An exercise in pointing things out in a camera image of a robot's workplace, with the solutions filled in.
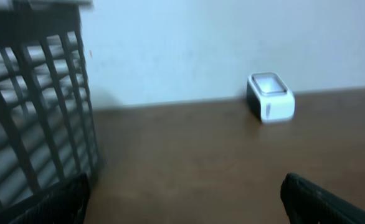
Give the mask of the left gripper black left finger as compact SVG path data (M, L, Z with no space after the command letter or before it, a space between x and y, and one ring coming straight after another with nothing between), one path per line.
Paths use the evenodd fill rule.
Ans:
M87 175L74 175L14 205L8 223L81 224L89 198Z

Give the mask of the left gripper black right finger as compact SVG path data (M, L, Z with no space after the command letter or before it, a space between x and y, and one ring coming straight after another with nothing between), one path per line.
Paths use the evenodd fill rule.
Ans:
M365 211L295 173L282 182L280 198L290 224L365 223Z

